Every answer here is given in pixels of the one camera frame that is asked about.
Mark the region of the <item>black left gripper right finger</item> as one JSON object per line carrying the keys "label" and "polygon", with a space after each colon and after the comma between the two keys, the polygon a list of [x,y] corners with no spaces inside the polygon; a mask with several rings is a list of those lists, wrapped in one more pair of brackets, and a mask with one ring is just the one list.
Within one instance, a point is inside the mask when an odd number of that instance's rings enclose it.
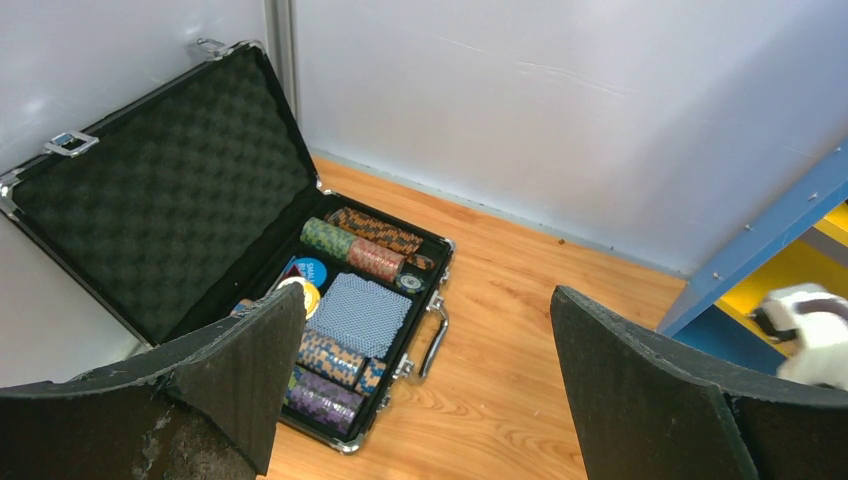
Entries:
{"label": "black left gripper right finger", "polygon": [[843,479],[847,394],[759,373],[579,291],[550,315],[591,479]]}

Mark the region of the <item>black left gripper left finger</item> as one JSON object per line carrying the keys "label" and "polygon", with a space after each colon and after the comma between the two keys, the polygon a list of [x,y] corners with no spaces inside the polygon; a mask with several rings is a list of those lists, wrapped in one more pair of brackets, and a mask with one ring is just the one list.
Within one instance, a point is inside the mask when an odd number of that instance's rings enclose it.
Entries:
{"label": "black left gripper left finger", "polygon": [[1,392],[5,479],[254,479],[305,325],[286,287],[70,381]]}

